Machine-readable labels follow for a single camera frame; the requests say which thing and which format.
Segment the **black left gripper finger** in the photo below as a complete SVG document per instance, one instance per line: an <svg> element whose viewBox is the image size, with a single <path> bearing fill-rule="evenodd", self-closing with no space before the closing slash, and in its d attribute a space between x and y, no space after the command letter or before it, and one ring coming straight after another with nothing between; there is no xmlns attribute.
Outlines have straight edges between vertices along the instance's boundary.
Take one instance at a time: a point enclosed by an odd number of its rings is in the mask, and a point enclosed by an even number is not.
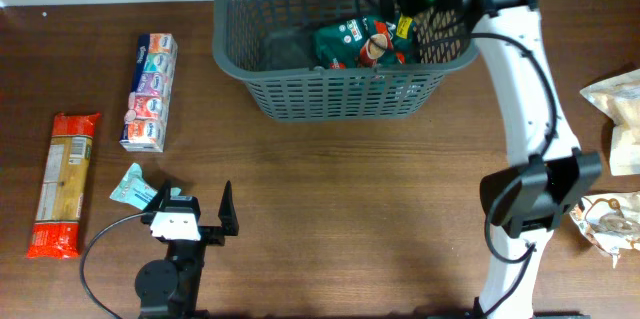
<svg viewBox="0 0 640 319"><path fill-rule="evenodd" d="M147 205L148 212L163 212L166 202L171 198L171 181L165 180L156 195Z"/></svg>
<svg viewBox="0 0 640 319"><path fill-rule="evenodd" d="M218 218L225 236L237 236L239 234L239 222L233 203L232 184L230 181L227 181L225 184L219 206Z"/></svg>

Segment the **green coffee bag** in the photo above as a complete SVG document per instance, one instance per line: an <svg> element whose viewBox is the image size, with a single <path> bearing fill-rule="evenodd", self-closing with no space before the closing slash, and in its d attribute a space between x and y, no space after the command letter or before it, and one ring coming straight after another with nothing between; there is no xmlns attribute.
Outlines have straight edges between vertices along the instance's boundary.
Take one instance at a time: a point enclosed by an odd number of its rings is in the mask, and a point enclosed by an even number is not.
<svg viewBox="0 0 640 319"><path fill-rule="evenodd" d="M367 15L318 29L312 35L314 52L327 69L371 68L417 62L416 21L397 15L388 22Z"/></svg>

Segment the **beige noodle packet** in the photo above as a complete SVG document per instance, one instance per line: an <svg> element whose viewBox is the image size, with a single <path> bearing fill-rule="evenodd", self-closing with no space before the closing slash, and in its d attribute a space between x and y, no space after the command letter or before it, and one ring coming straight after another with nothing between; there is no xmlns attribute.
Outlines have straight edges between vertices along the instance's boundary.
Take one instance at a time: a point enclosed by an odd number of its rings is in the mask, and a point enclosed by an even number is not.
<svg viewBox="0 0 640 319"><path fill-rule="evenodd" d="M639 174L639 70L620 74L580 90L614 123L609 151L613 176Z"/></svg>

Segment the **brown white snack bag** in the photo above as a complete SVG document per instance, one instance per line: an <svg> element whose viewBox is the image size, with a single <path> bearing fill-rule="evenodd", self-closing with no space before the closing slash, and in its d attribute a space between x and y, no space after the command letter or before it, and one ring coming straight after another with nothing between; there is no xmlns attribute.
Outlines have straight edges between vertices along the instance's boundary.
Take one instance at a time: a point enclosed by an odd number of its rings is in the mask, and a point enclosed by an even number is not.
<svg viewBox="0 0 640 319"><path fill-rule="evenodd" d="M639 250L639 192L583 196L569 212L580 233L615 269L623 251Z"/></svg>

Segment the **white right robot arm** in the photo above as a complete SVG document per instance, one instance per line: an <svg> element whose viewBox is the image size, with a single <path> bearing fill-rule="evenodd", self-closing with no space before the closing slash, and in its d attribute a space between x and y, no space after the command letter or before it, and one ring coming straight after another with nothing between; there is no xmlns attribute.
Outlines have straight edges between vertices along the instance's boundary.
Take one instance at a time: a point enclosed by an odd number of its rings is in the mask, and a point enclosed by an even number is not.
<svg viewBox="0 0 640 319"><path fill-rule="evenodd" d="M531 318L546 245L599 178L597 153L582 151L554 86L537 0L367 0L386 19L455 11L459 40L485 61L503 119L508 168L485 176L480 200L490 252L468 318Z"/></svg>

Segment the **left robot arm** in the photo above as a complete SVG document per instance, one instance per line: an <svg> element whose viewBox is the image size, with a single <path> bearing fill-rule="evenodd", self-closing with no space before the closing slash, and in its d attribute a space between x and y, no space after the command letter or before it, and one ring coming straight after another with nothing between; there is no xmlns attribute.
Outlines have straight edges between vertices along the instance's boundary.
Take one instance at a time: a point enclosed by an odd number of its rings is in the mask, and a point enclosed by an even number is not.
<svg viewBox="0 0 640 319"><path fill-rule="evenodd" d="M239 234L232 184L227 182L218 210L220 224L199 223L201 210L195 196L173 195L165 181L144 208L141 222L167 246L162 259L145 264L135 278L141 318L208 318L197 308L206 249L222 247Z"/></svg>

